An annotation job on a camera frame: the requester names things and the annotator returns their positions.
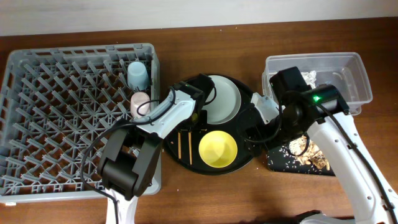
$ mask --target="gray dish rack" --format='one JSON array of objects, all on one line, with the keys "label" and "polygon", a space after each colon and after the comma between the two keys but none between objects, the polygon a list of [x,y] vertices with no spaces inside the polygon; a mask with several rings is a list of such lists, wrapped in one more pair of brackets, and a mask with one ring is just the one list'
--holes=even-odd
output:
[{"label": "gray dish rack", "polygon": [[[0,91],[0,203],[103,197],[84,191],[80,161],[104,130],[120,118],[132,120],[127,66],[133,61],[146,65],[152,79],[147,93],[158,100],[159,60],[151,44],[10,54]],[[83,174],[100,190],[96,165],[105,144],[104,138],[87,158]],[[139,154],[134,148],[129,152]],[[160,190],[160,161],[144,194]]]}]

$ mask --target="white plate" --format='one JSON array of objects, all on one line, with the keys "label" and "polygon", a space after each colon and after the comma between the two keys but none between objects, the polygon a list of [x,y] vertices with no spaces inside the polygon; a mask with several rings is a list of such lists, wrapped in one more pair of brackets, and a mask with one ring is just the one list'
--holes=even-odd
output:
[{"label": "white plate", "polygon": [[[209,76],[217,89],[217,95],[213,102],[204,106],[207,110],[208,124],[223,124],[236,116],[241,107],[241,94],[237,86],[229,79],[219,76]],[[206,102],[214,97],[214,90],[211,91]]]}]

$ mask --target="round black tray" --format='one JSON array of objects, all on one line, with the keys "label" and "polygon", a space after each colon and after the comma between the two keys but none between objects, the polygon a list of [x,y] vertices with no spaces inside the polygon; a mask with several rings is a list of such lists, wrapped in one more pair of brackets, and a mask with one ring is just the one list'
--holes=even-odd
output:
[{"label": "round black tray", "polygon": [[[230,79],[239,89],[241,94],[241,107],[238,114],[244,110],[251,101],[253,92],[243,83],[237,81],[231,77],[226,77]],[[244,122],[246,118],[241,116],[239,118],[240,122]],[[192,165],[190,165],[189,158],[189,146],[188,146],[188,131],[180,131],[181,133],[181,159],[178,159],[178,131],[174,129],[164,141],[164,149],[175,159],[179,164],[185,168],[197,172],[199,174],[205,175],[220,175],[227,174],[229,172],[238,170],[249,163],[253,156],[250,153],[247,146],[245,146],[243,138],[238,134],[236,127],[238,125],[237,116],[235,116],[231,121],[224,124],[205,124],[199,128],[195,127],[194,131],[191,133],[192,137]],[[224,168],[214,168],[202,161],[199,155],[199,142],[202,137],[211,131],[225,131],[230,134],[236,141],[238,145],[238,154],[235,160],[228,166]]]}]

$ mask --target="wooden tabletop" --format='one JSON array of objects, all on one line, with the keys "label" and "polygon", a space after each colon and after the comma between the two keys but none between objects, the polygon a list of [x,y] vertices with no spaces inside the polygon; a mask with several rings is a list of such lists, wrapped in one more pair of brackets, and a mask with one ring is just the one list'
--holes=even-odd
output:
[{"label": "wooden tabletop", "polygon": [[[0,37],[0,70],[15,49],[148,42],[167,86],[200,72],[229,75],[262,93],[270,55],[357,52],[373,101],[354,118],[380,170],[398,190],[398,18]],[[162,153],[162,189],[138,201],[136,223],[239,223],[322,210],[352,216],[336,177],[271,172],[265,157],[232,174],[205,176]],[[105,223],[106,199],[0,205],[0,223]]]}]

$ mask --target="plastic bin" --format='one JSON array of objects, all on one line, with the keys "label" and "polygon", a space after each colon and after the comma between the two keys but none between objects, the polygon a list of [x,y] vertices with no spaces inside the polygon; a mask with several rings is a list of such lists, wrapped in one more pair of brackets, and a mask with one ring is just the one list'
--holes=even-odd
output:
[{"label": "plastic bin", "polygon": [[373,99],[361,57],[351,52],[270,56],[262,74],[263,94],[274,98],[269,84],[270,77],[279,70],[294,66],[301,72],[316,71],[316,86],[326,83],[337,87],[353,115],[360,114],[361,105]]},{"label": "plastic bin", "polygon": [[[159,61],[151,44],[10,54],[0,92],[0,203],[103,197],[83,190],[82,152],[118,119],[132,120],[127,66],[134,61],[146,65],[152,81],[147,93],[159,99]],[[100,190],[96,165],[105,144],[103,139],[96,146],[84,170],[88,183]],[[160,190],[160,162],[144,194]]]}]

